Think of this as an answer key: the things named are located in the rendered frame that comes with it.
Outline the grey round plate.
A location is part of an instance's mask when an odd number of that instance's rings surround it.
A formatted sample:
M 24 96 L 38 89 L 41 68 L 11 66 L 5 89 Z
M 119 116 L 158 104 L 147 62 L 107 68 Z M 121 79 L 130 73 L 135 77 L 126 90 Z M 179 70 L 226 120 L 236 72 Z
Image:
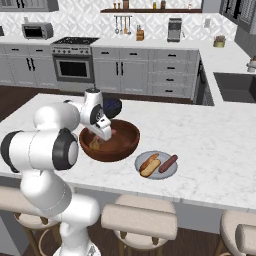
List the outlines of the grey round plate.
M 157 151 L 146 151 L 141 153 L 137 156 L 134 166 L 137 172 L 139 172 L 140 166 L 153 154 L 155 154 Z M 170 155 L 166 152 L 158 151 L 159 154 L 158 159 L 161 161 L 161 163 L 164 163 L 166 160 L 170 158 Z M 171 177 L 176 173 L 178 169 L 178 164 L 173 163 L 164 173 L 160 173 L 159 169 L 156 168 L 154 172 L 149 176 L 149 179 L 153 180 L 161 180 L 166 179 L 168 177 Z

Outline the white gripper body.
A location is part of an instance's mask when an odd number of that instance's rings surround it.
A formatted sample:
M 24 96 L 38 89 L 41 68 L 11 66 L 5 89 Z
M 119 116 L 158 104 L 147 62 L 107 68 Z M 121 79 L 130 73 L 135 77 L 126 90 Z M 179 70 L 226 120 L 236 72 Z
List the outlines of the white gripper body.
M 104 141 L 108 141 L 112 137 L 111 122 L 109 119 L 102 118 L 96 123 L 96 134 Z

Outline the yellow pot with plant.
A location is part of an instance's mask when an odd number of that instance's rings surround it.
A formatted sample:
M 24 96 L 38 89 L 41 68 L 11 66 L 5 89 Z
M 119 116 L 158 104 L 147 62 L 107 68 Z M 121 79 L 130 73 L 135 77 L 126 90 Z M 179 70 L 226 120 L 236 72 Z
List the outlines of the yellow pot with plant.
M 223 48 L 225 46 L 226 37 L 224 35 L 219 35 L 214 38 L 213 46 L 217 48 Z

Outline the stainless steel oven with hob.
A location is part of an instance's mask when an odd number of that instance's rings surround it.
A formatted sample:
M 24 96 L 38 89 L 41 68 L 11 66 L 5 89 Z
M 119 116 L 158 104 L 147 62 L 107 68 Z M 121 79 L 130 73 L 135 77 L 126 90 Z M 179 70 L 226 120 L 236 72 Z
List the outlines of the stainless steel oven with hob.
M 63 37 L 51 44 L 60 90 L 84 92 L 94 85 L 91 44 L 97 40 L 97 37 Z

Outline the silver coffee machine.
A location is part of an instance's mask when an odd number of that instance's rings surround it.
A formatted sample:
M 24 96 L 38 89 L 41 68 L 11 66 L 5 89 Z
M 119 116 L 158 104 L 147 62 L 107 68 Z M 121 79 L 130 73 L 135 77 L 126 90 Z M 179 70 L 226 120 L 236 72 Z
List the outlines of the silver coffee machine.
M 184 36 L 182 31 L 182 19 L 181 18 L 170 18 L 168 22 L 168 42 L 179 42 L 181 37 Z

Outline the brown sausage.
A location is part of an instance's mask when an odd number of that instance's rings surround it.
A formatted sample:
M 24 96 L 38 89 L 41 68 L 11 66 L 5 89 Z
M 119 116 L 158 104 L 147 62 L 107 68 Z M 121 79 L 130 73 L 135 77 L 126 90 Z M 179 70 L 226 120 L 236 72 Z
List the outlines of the brown sausage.
M 166 160 L 158 169 L 159 173 L 164 173 L 173 163 L 178 159 L 177 155 L 172 155 L 168 160 Z

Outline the white jar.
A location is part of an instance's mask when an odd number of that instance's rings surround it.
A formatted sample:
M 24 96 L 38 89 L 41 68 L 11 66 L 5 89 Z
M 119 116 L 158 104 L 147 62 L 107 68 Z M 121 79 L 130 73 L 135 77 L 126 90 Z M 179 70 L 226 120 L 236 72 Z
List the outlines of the white jar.
M 250 59 L 246 66 L 248 67 L 248 72 L 253 73 L 256 71 L 256 55 Z

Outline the tan bun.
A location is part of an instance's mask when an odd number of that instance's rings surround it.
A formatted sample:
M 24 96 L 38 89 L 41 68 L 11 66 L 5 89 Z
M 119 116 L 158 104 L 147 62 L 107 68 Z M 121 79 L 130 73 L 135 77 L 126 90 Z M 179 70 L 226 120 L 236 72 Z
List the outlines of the tan bun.
M 101 147 L 101 143 L 97 140 L 97 139 L 93 139 L 90 143 L 89 143 L 89 148 L 93 149 L 93 150 L 99 150 Z
M 149 177 L 161 164 L 161 161 L 158 159 L 159 154 L 155 153 L 151 155 L 141 166 L 140 166 L 140 175 L 143 177 Z

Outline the grey wall cupboard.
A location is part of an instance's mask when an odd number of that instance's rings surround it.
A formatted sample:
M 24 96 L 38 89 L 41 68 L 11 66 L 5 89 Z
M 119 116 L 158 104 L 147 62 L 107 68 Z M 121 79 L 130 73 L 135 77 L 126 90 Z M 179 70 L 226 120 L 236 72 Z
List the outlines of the grey wall cupboard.
M 55 12 L 58 0 L 0 0 L 0 12 Z

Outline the silver toaster oven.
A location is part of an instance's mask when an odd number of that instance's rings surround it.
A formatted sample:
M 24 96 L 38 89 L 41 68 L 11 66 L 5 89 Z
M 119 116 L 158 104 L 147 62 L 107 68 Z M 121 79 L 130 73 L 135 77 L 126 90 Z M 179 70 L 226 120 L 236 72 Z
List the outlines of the silver toaster oven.
M 23 36 L 26 39 L 50 39 L 54 35 L 53 26 L 48 22 L 31 22 L 22 25 Z

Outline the brown wooden wall shelf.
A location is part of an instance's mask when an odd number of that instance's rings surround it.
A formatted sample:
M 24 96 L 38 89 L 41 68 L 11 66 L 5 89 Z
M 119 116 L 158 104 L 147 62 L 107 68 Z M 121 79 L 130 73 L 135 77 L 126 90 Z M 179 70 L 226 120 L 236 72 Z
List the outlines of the brown wooden wall shelf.
M 202 9 L 103 9 L 100 13 L 202 13 Z

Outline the dark grey sink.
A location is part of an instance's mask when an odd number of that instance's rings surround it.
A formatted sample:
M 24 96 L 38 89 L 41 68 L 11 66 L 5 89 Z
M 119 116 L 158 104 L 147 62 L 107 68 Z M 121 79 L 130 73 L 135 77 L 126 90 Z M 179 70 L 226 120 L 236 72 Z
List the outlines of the dark grey sink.
M 224 101 L 256 103 L 256 75 L 214 72 L 214 77 Z

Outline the grey base cupboard run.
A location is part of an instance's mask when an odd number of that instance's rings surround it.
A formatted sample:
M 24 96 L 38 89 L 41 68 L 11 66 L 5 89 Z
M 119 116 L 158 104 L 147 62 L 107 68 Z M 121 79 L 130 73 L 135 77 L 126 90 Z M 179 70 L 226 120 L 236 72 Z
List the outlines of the grey base cupboard run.
M 1 43 L 14 83 L 22 87 L 56 89 L 51 47 L 27 43 Z
M 93 47 L 102 92 L 192 99 L 198 50 Z

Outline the beige padded stool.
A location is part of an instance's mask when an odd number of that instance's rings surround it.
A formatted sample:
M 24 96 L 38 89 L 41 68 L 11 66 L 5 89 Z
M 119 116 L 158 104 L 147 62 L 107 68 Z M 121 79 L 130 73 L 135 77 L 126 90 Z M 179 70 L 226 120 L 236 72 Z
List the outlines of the beige padded stool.
M 23 227 L 35 256 L 46 256 L 42 250 L 42 240 L 48 231 L 53 233 L 56 243 L 61 245 L 60 223 L 38 213 L 19 189 L 0 186 L 0 210 L 14 214 L 16 221 Z
M 256 214 L 225 210 L 214 256 L 256 256 Z
M 118 238 L 119 256 L 134 250 L 162 256 L 163 246 L 178 232 L 176 211 L 170 201 L 121 195 L 102 212 L 101 225 Z

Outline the dark grey wall cupboards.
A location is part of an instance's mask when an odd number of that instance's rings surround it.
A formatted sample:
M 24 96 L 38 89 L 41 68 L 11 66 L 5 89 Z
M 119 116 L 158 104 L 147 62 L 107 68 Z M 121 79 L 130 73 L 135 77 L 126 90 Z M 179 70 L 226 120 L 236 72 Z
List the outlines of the dark grey wall cupboards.
M 256 0 L 221 0 L 219 13 L 237 25 L 234 41 L 256 56 Z

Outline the rail with hanging utensils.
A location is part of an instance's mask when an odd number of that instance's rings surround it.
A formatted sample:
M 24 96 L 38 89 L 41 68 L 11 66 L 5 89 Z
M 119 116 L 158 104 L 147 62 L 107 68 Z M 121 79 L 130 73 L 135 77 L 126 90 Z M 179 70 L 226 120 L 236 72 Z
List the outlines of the rail with hanging utensils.
M 131 34 L 131 16 L 130 15 L 115 15 L 115 33 L 120 35 Z

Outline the brown wooden bowl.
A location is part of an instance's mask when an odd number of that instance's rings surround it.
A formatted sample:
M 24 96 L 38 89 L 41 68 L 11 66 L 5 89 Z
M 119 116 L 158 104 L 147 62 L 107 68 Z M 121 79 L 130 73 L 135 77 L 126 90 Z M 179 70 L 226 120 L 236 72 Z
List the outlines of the brown wooden bowl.
M 87 128 L 81 131 L 80 145 L 89 157 L 101 162 L 115 162 L 127 158 L 135 151 L 140 140 L 140 132 L 135 125 L 128 121 L 112 119 L 111 128 L 116 133 L 97 150 L 89 147 L 94 135 L 89 133 Z

